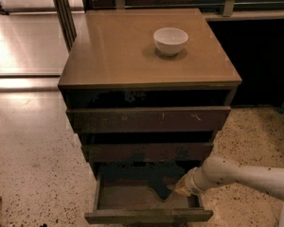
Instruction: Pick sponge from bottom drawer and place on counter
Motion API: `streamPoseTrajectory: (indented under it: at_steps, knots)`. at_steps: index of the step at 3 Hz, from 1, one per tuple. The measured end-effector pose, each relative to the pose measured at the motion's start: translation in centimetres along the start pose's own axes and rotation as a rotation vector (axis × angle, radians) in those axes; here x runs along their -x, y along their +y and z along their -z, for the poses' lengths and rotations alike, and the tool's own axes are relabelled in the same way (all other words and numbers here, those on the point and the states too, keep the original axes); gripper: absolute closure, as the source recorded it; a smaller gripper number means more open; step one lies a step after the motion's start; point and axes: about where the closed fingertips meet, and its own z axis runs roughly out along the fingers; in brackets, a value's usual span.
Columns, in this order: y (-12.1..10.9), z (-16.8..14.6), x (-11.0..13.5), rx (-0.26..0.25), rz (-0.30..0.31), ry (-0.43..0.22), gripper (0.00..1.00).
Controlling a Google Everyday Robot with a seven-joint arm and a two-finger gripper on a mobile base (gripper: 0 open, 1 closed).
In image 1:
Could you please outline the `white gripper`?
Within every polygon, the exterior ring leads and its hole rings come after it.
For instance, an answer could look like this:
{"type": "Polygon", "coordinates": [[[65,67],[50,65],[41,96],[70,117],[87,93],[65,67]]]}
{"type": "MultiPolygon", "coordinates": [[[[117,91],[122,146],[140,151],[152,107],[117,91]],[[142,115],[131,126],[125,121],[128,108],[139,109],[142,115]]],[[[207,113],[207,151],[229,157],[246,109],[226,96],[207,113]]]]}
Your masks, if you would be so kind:
{"type": "Polygon", "coordinates": [[[174,188],[179,195],[189,197],[200,195],[208,188],[208,180],[201,167],[194,167],[180,180],[174,188]]]}

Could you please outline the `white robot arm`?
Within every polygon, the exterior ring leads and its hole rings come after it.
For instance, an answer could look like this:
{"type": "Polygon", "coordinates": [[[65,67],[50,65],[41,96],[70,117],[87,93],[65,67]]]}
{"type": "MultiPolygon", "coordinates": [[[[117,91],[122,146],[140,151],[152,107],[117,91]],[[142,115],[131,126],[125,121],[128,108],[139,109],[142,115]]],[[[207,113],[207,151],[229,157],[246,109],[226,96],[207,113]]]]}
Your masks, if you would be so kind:
{"type": "Polygon", "coordinates": [[[211,156],[206,158],[201,166],[190,169],[175,185],[174,191],[189,197],[231,183],[239,183],[283,200],[278,227],[284,227],[284,168],[244,166],[218,156],[211,156]]]}

